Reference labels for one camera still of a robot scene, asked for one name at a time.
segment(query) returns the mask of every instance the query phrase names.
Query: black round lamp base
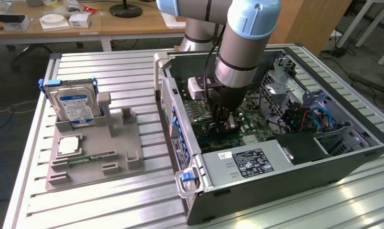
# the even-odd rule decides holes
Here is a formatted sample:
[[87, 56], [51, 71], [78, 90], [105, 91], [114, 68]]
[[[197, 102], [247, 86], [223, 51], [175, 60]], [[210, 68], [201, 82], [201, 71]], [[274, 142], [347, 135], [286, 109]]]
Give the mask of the black round lamp base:
[[125, 4], [119, 4], [110, 8], [110, 13], [121, 18], [135, 18], [143, 14], [143, 10], [139, 6], [131, 4], [127, 4], [127, 9], [125, 9]]

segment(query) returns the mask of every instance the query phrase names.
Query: red cable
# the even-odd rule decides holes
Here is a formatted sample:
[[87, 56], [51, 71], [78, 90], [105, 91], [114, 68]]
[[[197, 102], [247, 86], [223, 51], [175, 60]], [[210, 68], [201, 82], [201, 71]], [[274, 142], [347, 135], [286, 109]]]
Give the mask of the red cable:
[[305, 122], [306, 122], [307, 113], [309, 113], [309, 111], [306, 112], [305, 117], [303, 117], [303, 119], [302, 119], [302, 124], [301, 124], [301, 129], [299, 129], [299, 131], [302, 131], [302, 129], [303, 129], [303, 127], [305, 127]]

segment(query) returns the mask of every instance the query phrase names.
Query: aluminum extrusion table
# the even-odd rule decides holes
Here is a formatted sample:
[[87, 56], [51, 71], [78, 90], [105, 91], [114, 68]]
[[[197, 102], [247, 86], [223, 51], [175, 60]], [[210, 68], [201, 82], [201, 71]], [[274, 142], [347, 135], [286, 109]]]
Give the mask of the aluminum extrusion table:
[[[285, 46], [290, 46], [384, 132], [384, 114], [377, 107], [303, 47]], [[154, 98], [153, 55], [165, 51], [171, 50], [63, 54], [61, 59], [50, 61], [46, 79], [95, 76], [99, 90], [111, 92], [114, 111], [134, 106], [146, 171], [99, 184], [47, 192], [45, 178], [57, 117], [42, 94], [5, 228], [384, 228], [384, 155], [335, 184], [206, 224], [186, 225]], [[301, 69], [297, 77], [310, 90], [318, 90], [317, 82]]]

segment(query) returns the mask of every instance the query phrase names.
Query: black cable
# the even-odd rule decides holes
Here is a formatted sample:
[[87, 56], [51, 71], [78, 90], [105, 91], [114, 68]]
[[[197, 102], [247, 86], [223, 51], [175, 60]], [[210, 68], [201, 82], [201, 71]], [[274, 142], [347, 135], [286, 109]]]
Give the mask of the black cable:
[[221, 35], [219, 35], [219, 38], [217, 40], [217, 44], [214, 45], [209, 55], [207, 55], [207, 58], [206, 58], [206, 63], [205, 63], [205, 70], [203, 70], [203, 86], [205, 86], [205, 95], [206, 95], [206, 98], [205, 98], [205, 101], [209, 102], [210, 100], [210, 92], [209, 92], [209, 89], [207, 89], [207, 68], [209, 68], [209, 65], [210, 65], [210, 59], [211, 59], [211, 55], [215, 51], [215, 48], [217, 46], [219, 46], [221, 44], [221, 41], [222, 41], [222, 38], [223, 38], [223, 34], [225, 34], [225, 30], [226, 30], [226, 26], [223, 27], [223, 30], [221, 32]]
[[222, 41], [221, 41], [221, 43], [219, 43], [219, 47], [218, 47], [218, 50], [217, 50], [217, 56], [219, 56], [219, 52], [221, 52], [221, 47], [222, 47]]
[[269, 119], [267, 119], [267, 123], [275, 124], [275, 125], [279, 126], [281, 128], [285, 128], [285, 130], [287, 130], [287, 127], [286, 127], [286, 126], [275, 123], [274, 121], [270, 121]]
[[378, 104], [378, 102], [377, 102], [378, 94], [377, 94], [375, 88], [371, 88], [371, 86], [369, 86], [367, 84], [365, 84], [363, 82], [361, 82], [361, 81], [358, 81], [358, 80], [355, 80], [355, 79], [353, 79], [353, 80], [357, 81], [358, 83], [362, 83], [365, 86], [367, 86], [367, 87], [370, 88], [370, 90], [371, 90], [373, 93], [374, 93], [373, 102], [375, 103], [375, 105], [377, 105], [379, 108], [382, 108], [382, 109], [384, 110], [384, 107], [382, 107], [382, 106]]
[[7, 106], [11, 108], [11, 115], [7, 119], [7, 121], [2, 124], [0, 129], [9, 124], [9, 122], [11, 121], [13, 117], [14, 117], [14, 107], [13, 106]]
[[[339, 63], [334, 58], [325, 57], [323, 55], [321, 55], [321, 56], [322, 56], [323, 59], [326, 59], [326, 60], [333, 60], [333, 61], [339, 65], [341, 69], [342, 69], [343, 72], [347, 74], [347, 76], [350, 77], [350, 73], [345, 70], [343, 66], [341, 65], [341, 63]], [[367, 87], [371, 89], [371, 91], [374, 92], [373, 102], [375, 103], [375, 105], [377, 105], [379, 108], [382, 108], [382, 109], [384, 110], [384, 107], [382, 107], [382, 106], [378, 104], [378, 102], [377, 102], [378, 94], [377, 94], [375, 88], [371, 88], [371, 86], [369, 86], [367, 84], [365, 84], [363, 82], [361, 82], [361, 81], [358, 81], [358, 80], [355, 80], [355, 79], [353, 79], [353, 78], [351, 78], [351, 80], [353, 80], [354, 82], [362, 83], [365, 86], [367, 86]]]
[[123, 46], [121, 46], [121, 45], [118, 45], [118, 44], [115, 44], [115, 45], [117, 45], [118, 47], [121, 47], [122, 49], [125, 49], [126, 51], [129, 51], [129, 50], [131, 50], [131, 49], [135, 47], [135, 45], [137, 45], [137, 43], [139, 42], [139, 40], [141, 40], [141, 39], [137, 39], [134, 45], [133, 45], [130, 48], [125, 48]]
[[114, 40], [115, 42], [119, 42], [119, 43], [125, 43], [126, 41], [127, 41], [127, 39], [126, 40], [123, 40], [123, 41], [119, 41], [119, 40]]
[[341, 65], [341, 63], [339, 63], [333, 57], [326, 57], [326, 56], [323, 56], [323, 55], [321, 55], [321, 56], [323, 57], [322, 59], [334, 61], [334, 62], [339, 65], [339, 67], [341, 67], [341, 69], [343, 70], [343, 72], [345, 72], [347, 75], [350, 75], [350, 73], [345, 70], [343, 66]]

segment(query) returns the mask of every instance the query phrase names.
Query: blue hard drive label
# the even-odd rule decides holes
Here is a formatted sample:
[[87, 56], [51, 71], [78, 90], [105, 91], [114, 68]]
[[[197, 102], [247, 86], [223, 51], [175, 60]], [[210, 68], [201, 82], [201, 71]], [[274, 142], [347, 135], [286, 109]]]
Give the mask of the blue hard drive label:
[[245, 178], [274, 171], [262, 148], [237, 153], [233, 157]]
[[89, 97], [86, 94], [61, 97], [62, 107], [73, 123], [82, 124], [94, 120], [94, 114], [87, 106]]

